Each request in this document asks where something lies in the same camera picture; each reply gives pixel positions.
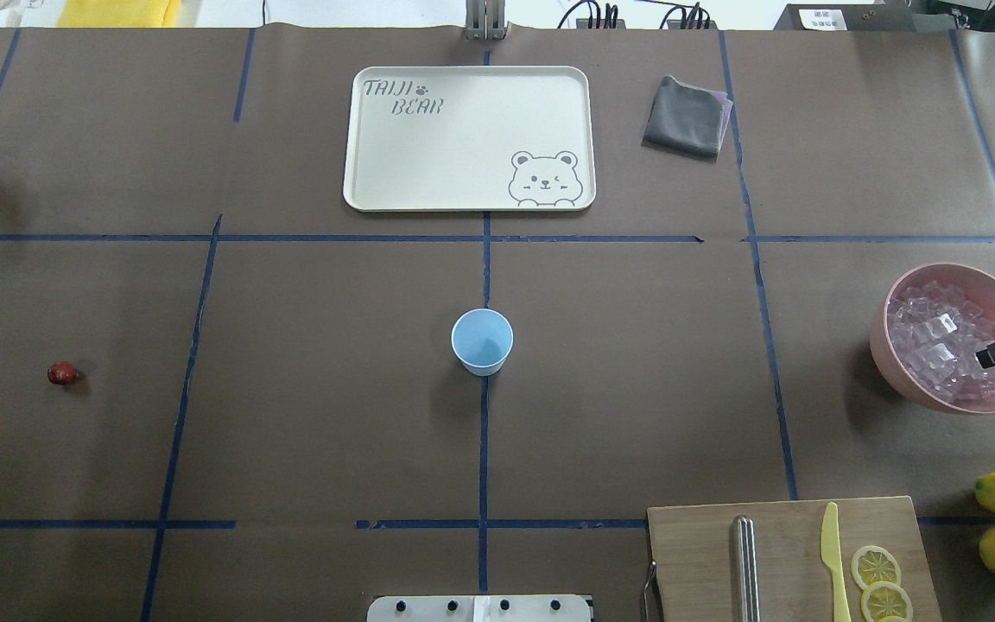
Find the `red strawberry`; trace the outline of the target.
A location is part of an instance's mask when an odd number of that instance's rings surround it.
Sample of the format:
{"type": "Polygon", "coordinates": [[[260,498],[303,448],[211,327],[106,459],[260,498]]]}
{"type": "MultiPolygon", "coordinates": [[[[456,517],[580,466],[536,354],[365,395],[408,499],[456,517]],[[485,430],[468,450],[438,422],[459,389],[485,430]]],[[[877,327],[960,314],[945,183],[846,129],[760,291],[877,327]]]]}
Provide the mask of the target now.
{"type": "Polygon", "coordinates": [[[59,361],[48,367],[47,378],[52,385],[70,386],[79,381],[79,371],[71,362],[59,361]]]}

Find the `pile of clear ice cubes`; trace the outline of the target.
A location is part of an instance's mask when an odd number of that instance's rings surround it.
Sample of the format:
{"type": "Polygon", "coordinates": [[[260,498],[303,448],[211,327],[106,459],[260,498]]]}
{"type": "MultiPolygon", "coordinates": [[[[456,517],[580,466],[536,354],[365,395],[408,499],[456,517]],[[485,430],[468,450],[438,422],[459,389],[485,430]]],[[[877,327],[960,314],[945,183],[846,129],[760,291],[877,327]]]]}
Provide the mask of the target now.
{"type": "Polygon", "coordinates": [[[976,359],[995,341],[995,320],[963,288],[937,280],[904,287],[885,319],[897,361],[928,393],[959,405],[995,397],[995,369],[976,359]]]}

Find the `light blue plastic cup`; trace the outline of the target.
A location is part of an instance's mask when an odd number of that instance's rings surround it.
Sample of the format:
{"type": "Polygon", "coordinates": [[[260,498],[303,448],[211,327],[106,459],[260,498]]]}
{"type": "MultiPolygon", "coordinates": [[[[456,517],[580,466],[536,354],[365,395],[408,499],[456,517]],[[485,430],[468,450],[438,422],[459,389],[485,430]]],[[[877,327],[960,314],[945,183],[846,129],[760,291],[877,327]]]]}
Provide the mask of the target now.
{"type": "Polygon", "coordinates": [[[512,324],[493,308],[473,308],[453,324],[450,343],[455,358],[475,377],[492,377],[512,352],[512,324]]]}

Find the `pink bowl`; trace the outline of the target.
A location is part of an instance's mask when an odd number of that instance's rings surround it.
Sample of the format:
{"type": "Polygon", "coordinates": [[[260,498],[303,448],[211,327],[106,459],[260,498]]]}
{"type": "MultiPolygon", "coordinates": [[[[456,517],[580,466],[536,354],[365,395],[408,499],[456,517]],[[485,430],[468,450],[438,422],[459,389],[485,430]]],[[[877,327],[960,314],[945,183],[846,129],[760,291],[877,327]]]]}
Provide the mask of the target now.
{"type": "Polygon", "coordinates": [[[957,263],[904,272],[874,314],[869,350],[884,381],[928,409],[995,415],[995,278],[957,263]]]}

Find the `lemon slice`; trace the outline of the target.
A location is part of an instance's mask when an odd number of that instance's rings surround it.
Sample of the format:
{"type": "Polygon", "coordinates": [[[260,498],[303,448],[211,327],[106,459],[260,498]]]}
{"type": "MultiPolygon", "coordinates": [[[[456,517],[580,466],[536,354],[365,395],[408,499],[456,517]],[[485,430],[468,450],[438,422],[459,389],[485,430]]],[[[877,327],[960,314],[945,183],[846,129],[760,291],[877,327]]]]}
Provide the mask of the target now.
{"type": "Polygon", "coordinates": [[[865,621],[912,621],[915,617],[915,607],[908,592],[900,584],[889,581],[868,584],[862,591],[859,606],[865,621]]]}
{"type": "Polygon", "coordinates": [[[862,591],[869,589],[872,584],[882,582],[897,586],[902,584],[902,568],[899,562],[888,549],[881,546],[864,546],[854,551],[850,560],[850,571],[854,583],[862,591]]]}

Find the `yellow plastic knife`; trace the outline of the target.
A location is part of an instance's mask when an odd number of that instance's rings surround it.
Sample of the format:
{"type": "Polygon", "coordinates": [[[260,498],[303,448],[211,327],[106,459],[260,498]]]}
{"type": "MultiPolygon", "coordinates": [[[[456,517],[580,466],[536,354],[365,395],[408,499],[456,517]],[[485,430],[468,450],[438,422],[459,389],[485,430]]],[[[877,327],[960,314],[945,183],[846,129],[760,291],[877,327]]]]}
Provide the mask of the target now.
{"type": "Polygon", "coordinates": [[[819,554],[829,572],[830,591],[832,591],[832,620],[852,621],[849,599],[846,597],[846,579],[844,575],[844,560],[842,560],[840,539],[840,508],[833,501],[826,503],[824,516],[821,520],[821,535],[819,536],[819,554]]]}

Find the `steel muddler black tip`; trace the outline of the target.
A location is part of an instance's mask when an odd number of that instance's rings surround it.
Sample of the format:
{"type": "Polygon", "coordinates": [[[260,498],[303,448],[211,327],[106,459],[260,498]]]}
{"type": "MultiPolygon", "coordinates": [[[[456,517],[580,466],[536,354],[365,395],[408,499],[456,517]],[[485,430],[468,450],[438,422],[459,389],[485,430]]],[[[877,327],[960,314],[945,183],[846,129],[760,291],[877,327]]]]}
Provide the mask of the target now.
{"type": "Polygon", "coordinates": [[[746,515],[732,521],[736,621],[761,621],[757,570],[757,529],[746,515]]]}

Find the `wooden cutting board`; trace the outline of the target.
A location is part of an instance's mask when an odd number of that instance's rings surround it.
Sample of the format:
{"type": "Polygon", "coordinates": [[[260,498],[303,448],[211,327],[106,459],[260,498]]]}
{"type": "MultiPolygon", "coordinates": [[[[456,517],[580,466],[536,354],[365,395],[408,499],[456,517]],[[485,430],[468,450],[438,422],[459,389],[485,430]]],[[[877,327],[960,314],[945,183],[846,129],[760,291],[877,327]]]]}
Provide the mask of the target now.
{"type": "MultiPolygon", "coordinates": [[[[841,498],[842,561],[864,546],[888,549],[902,569],[916,621],[939,621],[915,507],[907,496],[841,498]]],[[[667,621],[731,621],[738,610],[734,584],[733,520],[757,529],[759,610],[764,621],[829,621],[832,575],[821,559],[826,500],[648,509],[652,559],[658,566],[662,616],[667,621]]]]}

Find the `folded grey cloth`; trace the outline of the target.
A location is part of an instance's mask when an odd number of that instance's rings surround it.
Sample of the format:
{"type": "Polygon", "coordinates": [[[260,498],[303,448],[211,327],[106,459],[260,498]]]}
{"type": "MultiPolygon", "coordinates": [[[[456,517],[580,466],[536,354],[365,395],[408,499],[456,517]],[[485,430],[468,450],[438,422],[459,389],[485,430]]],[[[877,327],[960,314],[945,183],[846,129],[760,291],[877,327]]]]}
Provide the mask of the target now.
{"type": "Polygon", "coordinates": [[[726,92],[660,79],[643,132],[643,144],[700,159],[721,154],[734,102],[726,92]]]}

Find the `cream bear tray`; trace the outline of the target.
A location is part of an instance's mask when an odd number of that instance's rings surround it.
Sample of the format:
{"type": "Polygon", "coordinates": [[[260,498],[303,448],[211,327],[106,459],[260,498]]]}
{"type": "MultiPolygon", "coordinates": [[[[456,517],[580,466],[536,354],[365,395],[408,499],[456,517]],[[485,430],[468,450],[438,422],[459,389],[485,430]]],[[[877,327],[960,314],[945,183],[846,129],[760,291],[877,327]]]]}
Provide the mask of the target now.
{"type": "Polygon", "coordinates": [[[342,194],[365,213],[578,212],[596,200],[587,76],[570,66],[367,67],[342,194]]]}

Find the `yellow cloth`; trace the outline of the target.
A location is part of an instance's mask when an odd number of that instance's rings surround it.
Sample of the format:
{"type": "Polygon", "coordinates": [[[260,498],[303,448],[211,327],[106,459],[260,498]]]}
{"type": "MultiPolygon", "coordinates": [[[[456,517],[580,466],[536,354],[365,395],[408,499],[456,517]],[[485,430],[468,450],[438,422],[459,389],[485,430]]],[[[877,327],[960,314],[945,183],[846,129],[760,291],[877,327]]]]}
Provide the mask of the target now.
{"type": "Polygon", "coordinates": [[[181,1],[67,1],[56,28],[170,28],[181,1]]]}

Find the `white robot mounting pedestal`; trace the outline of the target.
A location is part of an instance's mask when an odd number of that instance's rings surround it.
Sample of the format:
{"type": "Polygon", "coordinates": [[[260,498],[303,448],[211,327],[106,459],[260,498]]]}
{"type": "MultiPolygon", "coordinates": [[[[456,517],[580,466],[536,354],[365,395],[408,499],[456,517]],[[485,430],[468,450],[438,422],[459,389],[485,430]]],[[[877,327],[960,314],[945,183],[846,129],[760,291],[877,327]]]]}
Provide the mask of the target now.
{"type": "Polygon", "coordinates": [[[372,600],[367,621],[593,621],[591,597],[558,594],[396,595],[372,600]]]}

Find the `aluminium frame post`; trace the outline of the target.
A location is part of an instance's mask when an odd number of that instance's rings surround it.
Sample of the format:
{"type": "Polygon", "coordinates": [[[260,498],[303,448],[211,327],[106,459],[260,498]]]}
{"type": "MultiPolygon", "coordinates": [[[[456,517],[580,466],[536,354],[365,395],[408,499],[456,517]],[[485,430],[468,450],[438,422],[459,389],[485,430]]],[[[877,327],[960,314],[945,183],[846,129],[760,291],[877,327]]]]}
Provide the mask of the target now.
{"type": "Polygon", "coordinates": [[[469,41],[500,41],[508,35],[505,0],[466,0],[465,38],[469,41]]]}

